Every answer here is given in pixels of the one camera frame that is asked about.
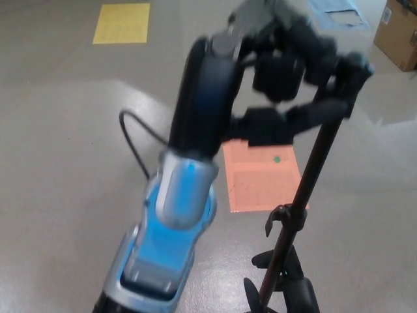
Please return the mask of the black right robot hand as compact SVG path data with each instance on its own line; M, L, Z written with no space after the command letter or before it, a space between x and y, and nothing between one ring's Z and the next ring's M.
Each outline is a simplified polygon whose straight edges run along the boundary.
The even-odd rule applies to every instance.
M244 278L244 289L250 312L276 312L270 307L262 307L259 292L249 278ZM287 312L320 312L313 285L304 276L298 254L293 246L286 259L283 272L278 276L274 292L283 294Z

